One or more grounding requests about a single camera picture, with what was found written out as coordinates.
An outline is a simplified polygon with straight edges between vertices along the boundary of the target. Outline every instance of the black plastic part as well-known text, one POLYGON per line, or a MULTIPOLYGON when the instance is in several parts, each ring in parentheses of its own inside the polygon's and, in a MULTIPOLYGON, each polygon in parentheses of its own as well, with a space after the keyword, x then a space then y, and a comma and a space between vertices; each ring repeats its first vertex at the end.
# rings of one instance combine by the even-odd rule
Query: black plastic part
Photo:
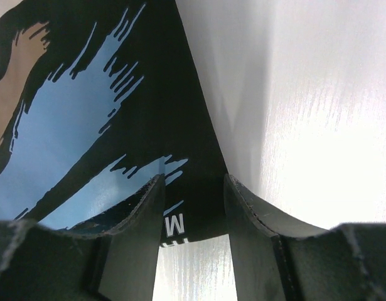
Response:
POLYGON ((225 177, 237 297, 386 300, 386 224, 304 223, 225 177))
POLYGON ((165 183, 67 231, 0 222, 0 300, 152 300, 165 183))

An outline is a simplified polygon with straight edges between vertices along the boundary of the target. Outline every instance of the blue paint stroke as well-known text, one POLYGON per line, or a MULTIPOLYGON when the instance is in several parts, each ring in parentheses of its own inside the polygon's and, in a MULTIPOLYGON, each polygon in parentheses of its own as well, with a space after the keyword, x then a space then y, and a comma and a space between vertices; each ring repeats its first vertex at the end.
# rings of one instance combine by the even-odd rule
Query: blue paint stroke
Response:
MULTIPOLYGON (((164 157, 152 161, 128 179, 127 176, 132 173, 132 169, 125 174, 123 169, 110 172, 122 158, 107 166, 41 223, 53 229, 71 228, 132 196, 163 168, 161 162, 164 157)), ((165 176, 180 168, 185 162, 186 160, 175 161, 171 166, 165 164, 165 176)))
POLYGON ((170 212, 172 212, 173 210, 175 210, 177 207, 179 207, 181 204, 183 204, 184 201, 180 201, 178 202, 176 205, 173 205, 172 207, 170 207, 169 209, 163 211, 163 216, 166 216, 168 215, 170 212))
POLYGON ((166 185, 169 185, 172 183, 174 180, 176 180, 178 177, 180 177, 183 174, 183 171, 178 171, 168 177, 166 177, 166 185))

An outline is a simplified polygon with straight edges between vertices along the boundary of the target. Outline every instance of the textured white surface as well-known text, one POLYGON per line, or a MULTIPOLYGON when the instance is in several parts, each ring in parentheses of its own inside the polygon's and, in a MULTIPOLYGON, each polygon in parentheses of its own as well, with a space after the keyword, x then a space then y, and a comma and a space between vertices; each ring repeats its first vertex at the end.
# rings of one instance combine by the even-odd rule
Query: textured white surface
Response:
MULTIPOLYGON (((386 221, 386 1, 176 2, 229 171, 324 228, 386 221)), ((161 250, 154 300, 228 300, 222 248, 161 250)))
POLYGON ((236 301, 227 235, 159 249, 154 301, 236 301))

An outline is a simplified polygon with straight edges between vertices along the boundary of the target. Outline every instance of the brushstroke design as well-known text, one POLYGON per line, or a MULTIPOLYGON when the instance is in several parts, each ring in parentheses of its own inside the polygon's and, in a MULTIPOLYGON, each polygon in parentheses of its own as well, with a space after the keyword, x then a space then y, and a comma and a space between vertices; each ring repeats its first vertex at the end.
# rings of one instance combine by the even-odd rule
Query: brushstroke design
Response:
MULTIPOLYGON (((28 112, 21 104, 11 142, 11 158, 0 174, 0 219, 17 217, 19 208, 32 209, 37 200, 54 187, 110 127, 110 120, 122 102, 127 101, 144 80, 138 61, 125 64, 119 71, 113 69, 116 51, 127 43, 127 36, 144 7, 145 4, 131 17, 126 10, 89 66, 76 74, 75 66, 97 30, 95 24, 71 71, 59 78, 55 75, 60 68, 51 73, 38 90, 28 112)), ((110 171, 116 162, 109 164, 60 206, 58 213, 54 211, 47 216, 44 224, 63 228, 59 226, 62 224, 60 219, 68 223, 66 226, 71 226, 91 217, 91 214, 96 215, 102 208, 107 209, 132 195, 159 172, 166 174, 168 171, 171 177, 167 182, 170 183, 181 175, 178 169, 186 160, 165 164, 164 158, 159 158, 130 179, 127 175, 130 176, 133 170, 125 175, 121 171, 110 171)))

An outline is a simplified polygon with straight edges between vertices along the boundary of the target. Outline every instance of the tan paint stroke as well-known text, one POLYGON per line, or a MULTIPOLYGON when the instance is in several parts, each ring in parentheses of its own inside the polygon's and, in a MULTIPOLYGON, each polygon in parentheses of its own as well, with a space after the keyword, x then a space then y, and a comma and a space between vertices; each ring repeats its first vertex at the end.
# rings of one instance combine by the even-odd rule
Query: tan paint stroke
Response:
POLYGON ((0 144, 28 75, 49 46, 49 41, 45 38, 48 34, 46 25, 47 23, 36 23, 19 31, 13 39, 10 62, 6 74, 0 80, 0 144))

